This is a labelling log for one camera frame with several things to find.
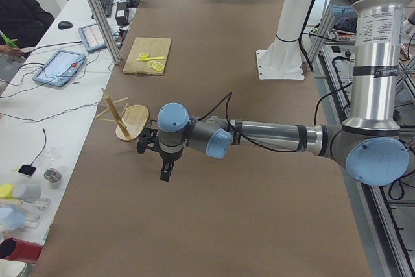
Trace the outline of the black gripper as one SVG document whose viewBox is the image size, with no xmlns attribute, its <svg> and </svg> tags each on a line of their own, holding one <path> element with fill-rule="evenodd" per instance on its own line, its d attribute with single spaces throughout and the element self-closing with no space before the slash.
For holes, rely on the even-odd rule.
<svg viewBox="0 0 415 277">
<path fill-rule="evenodd" d="M 168 182 L 174 167 L 175 161 L 179 160 L 182 156 L 182 148 L 177 149 L 176 151 L 165 151 L 160 148 L 159 154 L 163 160 L 163 165 L 160 172 L 160 180 Z"/>
</svg>

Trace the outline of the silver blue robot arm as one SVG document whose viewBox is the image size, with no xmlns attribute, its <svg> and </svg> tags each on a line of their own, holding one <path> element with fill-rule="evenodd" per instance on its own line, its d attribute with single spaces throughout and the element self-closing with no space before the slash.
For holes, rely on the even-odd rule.
<svg viewBox="0 0 415 277">
<path fill-rule="evenodd" d="M 401 18 L 412 0 L 332 0 L 357 13 L 350 116 L 340 126 L 278 125 L 228 118 L 191 117 L 178 103 L 158 114 L 155 147 L 167 181 L 184 147 L 221 159 L 230 145 L 250 142 L 275 152 L 311 152 L 337 162 L 354 179 L 387 185 L 409 166 L 393 119 L 399 75 Z"/>
</svg>

